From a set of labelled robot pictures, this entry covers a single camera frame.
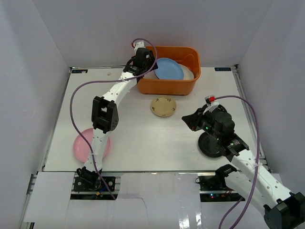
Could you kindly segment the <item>small beige patterned plate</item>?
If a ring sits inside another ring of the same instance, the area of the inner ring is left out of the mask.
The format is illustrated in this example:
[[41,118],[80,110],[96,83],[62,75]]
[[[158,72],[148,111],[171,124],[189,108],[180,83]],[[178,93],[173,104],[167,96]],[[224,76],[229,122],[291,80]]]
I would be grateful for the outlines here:
[[151,111],[158,117],[169,117],[176,112],[176,101],[168,96],[158,96],[150,103]]

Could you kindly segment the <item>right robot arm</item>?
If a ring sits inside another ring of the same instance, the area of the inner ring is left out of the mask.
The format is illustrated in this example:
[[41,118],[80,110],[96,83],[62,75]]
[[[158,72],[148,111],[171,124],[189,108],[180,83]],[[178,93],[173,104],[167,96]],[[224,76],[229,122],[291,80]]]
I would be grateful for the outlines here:
[[282,185],[249,146],[234,132],[232,116],[218,105],[203,106],[182,117],[192,131],[203,130],[204,151],[219,153],[229,164],[216,170],[214,181],[220,190],[228,188],[248,200],[263,216],[270,229],[294,229],[305,221],[305,197]]

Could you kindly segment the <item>pink plastic plate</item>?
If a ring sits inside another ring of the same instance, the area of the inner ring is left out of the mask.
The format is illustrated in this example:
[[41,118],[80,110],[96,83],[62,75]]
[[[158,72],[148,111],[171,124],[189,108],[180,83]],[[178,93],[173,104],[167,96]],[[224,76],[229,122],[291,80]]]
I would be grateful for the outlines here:
[[[89,143],[92,142],[93,128],[88,128],[88,129],[82,131],[82,134],[89,141]],[[108,153],[110,152],[110,149],[111,149],[111,139],[108,138],[102,158],[104,158],[108,155]],[[73,143],[73,155],[74,155],[74,157],[78,161],[85,163],[87,161],[90,153],[91,152],[90,152],[88,144],[84,141],[84,139],[80,135],[78,135],[75,138],[75,141]]]

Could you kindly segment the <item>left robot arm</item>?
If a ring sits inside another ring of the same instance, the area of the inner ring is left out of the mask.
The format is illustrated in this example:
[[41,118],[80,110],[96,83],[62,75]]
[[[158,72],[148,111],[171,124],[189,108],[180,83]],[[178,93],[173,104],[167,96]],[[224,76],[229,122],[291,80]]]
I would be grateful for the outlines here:
[[96,96],[93,99],[92,141],[89,142],[83,134],[80,134],[89,146],[89,156],[84,167],[77,169],[78,176],[89,190],[97,190],[102,183],[105,183],[100,178],[102,159],[109,136],[119,123],[118,106],[120,102],[138,83],[139,78],[157,68],[153,51],[145,47],[136,48],[135,55],[127,62],[120,78],[113,81],[112,88],[103,96]]

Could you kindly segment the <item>orange plastic bin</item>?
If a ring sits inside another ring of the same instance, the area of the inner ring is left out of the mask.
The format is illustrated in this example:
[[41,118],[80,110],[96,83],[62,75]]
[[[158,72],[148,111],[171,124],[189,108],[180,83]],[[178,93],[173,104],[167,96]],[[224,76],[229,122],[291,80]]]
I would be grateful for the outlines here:
[[187,67],[193,74],[190,80],[162,80],[143,77],[137,83],[137,89],[142,94],[156,95],[182,95],[191,93],[196,81],[201,75],[200,55],[198,51],[190,47],[179,46],[147,46],[158,58],[169,58]]

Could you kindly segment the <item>glossy black plate front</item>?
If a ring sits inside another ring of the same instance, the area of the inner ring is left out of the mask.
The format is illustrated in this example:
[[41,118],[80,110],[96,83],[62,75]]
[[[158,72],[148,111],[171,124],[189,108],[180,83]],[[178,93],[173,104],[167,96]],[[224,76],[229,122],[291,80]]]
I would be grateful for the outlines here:
[[203,132],[198,139],[200,151],[210,158],[219,158],[225,156],[225,148],[221,138],[215,138],[206,132]]

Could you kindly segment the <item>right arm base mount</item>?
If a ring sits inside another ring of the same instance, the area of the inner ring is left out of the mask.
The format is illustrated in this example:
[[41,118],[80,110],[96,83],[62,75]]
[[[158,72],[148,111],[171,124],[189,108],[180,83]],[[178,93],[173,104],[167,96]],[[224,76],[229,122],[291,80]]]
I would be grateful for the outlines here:
[[214,176],[198,176],[195,183],[199,185],[202,203],[237,202],[239,199],[245,201],[240,194],[216,181]]

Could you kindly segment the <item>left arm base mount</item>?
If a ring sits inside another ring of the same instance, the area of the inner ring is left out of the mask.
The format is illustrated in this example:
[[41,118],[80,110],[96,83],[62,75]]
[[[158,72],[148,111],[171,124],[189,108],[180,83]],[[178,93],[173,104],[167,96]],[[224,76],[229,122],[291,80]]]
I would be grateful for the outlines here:
[[112,195],[109,193],[105,184],[98,180],[94,185],[85,182],[80,177],[75,177],[71,190],[71,200],[115,200],[118,196],[120,189],[119,177],[103,177]]

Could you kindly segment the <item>cream plastic plate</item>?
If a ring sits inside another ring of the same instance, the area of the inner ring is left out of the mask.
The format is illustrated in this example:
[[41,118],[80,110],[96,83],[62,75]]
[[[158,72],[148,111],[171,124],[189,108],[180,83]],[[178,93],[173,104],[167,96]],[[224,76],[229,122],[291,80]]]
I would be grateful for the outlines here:
[[194,73],[188,67],[182,64],[179,64],[179,66],[183,72],[183,78],[181,78],[180,80],[188,81],[194,79]]

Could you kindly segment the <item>blue plastic plate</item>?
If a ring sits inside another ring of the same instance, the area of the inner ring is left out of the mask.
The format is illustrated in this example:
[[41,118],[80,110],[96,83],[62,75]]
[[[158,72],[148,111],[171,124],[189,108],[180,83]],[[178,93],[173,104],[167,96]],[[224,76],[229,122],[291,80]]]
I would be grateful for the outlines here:
[[156,61],[158,68],[154,70],[156,77],[160,80],[182,80],[184,73],[181,66],[169,58],[159,58]]

